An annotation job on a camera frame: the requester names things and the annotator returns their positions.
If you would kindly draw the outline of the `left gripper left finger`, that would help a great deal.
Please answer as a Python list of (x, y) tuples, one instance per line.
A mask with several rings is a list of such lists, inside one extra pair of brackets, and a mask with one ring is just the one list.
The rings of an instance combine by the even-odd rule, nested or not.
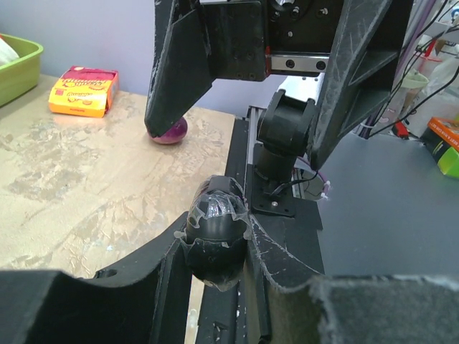
[(90, 279), (1, 272), (1, 342), (183, 343), (191, 271), (174, 234), (186, 216)]

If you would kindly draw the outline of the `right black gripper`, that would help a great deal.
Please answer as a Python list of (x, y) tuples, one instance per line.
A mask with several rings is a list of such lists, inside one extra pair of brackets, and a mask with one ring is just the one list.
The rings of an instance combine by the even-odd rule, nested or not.
[(318, 170), (388, 101), (411, 9), (411, 1), (156, 1), (148, 134), (171, 129), (214, 78), (326, 71), (308, 133)]

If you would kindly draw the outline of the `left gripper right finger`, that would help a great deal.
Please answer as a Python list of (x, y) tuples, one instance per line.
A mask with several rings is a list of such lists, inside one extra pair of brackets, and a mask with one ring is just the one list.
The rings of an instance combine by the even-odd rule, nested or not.
[(273, 241), (251, 218), (249, 343), (456, 343), (458, 279), (327, 277)]

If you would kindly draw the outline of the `black earbud charging case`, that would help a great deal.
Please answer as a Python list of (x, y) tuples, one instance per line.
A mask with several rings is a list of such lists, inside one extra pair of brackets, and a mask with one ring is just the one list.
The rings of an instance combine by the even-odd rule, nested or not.
[(205, 285), (221, 292), (240, 280), (250, 221), (241, 185), (229, 176), (201, 183), (189, 208), (184, 235), (186, 265)]

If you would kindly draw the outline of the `purple onion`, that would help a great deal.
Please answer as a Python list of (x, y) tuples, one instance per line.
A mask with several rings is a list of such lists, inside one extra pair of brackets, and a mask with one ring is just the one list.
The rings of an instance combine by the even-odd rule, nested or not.
[(159, 137), (149, 135), (150, 139), (160, 145), (173, 145), (180, 143), (186, 136), (188, 123), (184, 117), (180, 118), (165, 134)]

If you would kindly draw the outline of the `orange green box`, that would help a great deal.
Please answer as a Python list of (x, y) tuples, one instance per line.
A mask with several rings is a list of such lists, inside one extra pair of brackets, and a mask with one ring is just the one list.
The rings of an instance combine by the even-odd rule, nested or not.
[(421, 141), (444, 176), (458, 178), (458, 121), (433, 117)]

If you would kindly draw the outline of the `orange pink snack box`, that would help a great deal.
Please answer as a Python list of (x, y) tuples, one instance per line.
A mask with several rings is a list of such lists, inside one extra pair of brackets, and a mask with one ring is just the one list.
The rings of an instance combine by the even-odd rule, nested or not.
[(117, 71), (72, 66), (52, 87), (48, 105), (53, 113), (102, 118), (118, 90)]

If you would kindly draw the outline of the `green plastic basket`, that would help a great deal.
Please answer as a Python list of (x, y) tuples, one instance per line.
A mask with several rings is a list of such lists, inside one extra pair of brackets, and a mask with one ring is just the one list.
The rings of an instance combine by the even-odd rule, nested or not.
[(1, 34), (1, 39), (19, 55), (18, 59), (1, 66), (3, 106), (37, 86), (44, 48), (39, 43), (9, 34)]

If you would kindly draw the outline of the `long napa cabbage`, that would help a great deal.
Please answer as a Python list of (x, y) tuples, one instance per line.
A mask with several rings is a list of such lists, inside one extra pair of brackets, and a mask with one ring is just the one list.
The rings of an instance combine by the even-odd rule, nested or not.
[(7, 65), (19, 59), (16, 51), (1, 37), (0, 38), (0, 66)]

